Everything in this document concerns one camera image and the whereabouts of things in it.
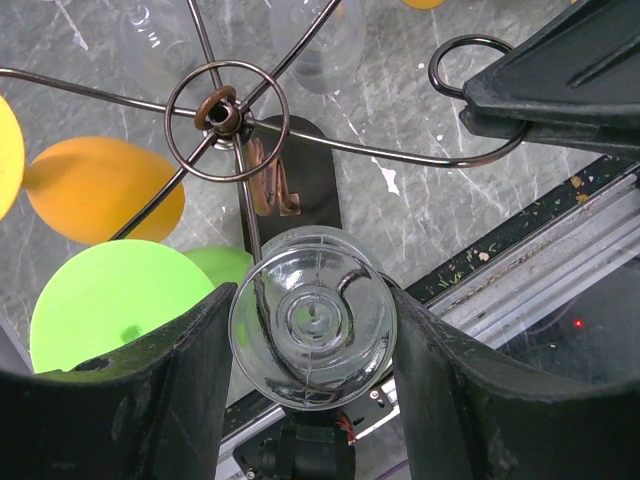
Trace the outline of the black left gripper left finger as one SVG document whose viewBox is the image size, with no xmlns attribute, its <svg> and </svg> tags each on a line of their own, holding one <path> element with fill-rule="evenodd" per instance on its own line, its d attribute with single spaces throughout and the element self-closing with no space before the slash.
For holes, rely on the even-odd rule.
<svg viewBox="0 0 640 480">
<path fill-rule="evenodd" d="M 2 478 L 214 478 L 236 289 L 68 372 L 2 372 Z"/>
</svg>

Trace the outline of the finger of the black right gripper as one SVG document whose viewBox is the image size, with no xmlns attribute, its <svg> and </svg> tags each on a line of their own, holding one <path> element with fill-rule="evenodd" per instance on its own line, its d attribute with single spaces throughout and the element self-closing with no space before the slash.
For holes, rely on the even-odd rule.
<svg viewBox="0 0 640 480">
<path fill-rule="evenodd" d="M 578 1 L 463 86 L 480 113 L 639 126 L 639 4 Z"/>
<path fill-rule="evenodd" d="M 465 107 L 459 118 L 466 129 L 475 136 L 512 139 L 524 125 L 524 121 L 474 113 Z M 612 157 L 639 159 L 639 130 L 609 126 L 569 123 L 530 124 L 525 142 L 554 145 Z"/>
</svg>

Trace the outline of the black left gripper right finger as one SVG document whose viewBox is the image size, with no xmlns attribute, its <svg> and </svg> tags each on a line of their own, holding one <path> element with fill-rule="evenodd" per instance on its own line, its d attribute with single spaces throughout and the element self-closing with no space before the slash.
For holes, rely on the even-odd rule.
<svg viewBox="0 0 640 480">
<path fill-rule="evenodd" d="M 393 354 L 414 479 L 636 479 L 639 383 L 594 385 L 520 363 L 401 289 Z"/>
</svg>

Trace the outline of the green plastic wine glass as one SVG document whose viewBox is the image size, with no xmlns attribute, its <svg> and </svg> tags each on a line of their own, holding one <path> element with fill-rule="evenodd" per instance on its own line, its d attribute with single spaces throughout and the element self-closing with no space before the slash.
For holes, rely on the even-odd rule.
<svg viewBox="0 0 640 480">
<path fill-rule="evenodd" d="M 251 256 L 229 246 L 180 252 L 145 240 L 110 241 L 64 263 L 43 288 L 30 328 L 37 373 L 68 371 L 187 312 Z"/>
</svg>

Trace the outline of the orange plastic wine glass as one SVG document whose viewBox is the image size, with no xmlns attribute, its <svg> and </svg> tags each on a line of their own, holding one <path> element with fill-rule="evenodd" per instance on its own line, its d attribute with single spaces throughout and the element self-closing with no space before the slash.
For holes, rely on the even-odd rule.
<svg viewBox="0 0 640 480">
<path fill-rule="evenodd" d="M 435 9 L 445 3 L 446 0 L 403 0 L 411 8 L 418 10 Z"/>
</svg>

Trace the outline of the clear wine glass front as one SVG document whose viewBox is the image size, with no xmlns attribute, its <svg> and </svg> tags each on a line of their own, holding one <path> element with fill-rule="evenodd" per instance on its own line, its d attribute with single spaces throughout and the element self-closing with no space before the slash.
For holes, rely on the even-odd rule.
<svg viewBox="0 0 640 480">
<path fill-rule="evenodd" d="M 342 406 L 390 367 L 397 336 L 382 266 L 345 231 L 303 226 L 269 240 L 229 314 L 239 367 L 293 410 Z"/>
</svg>

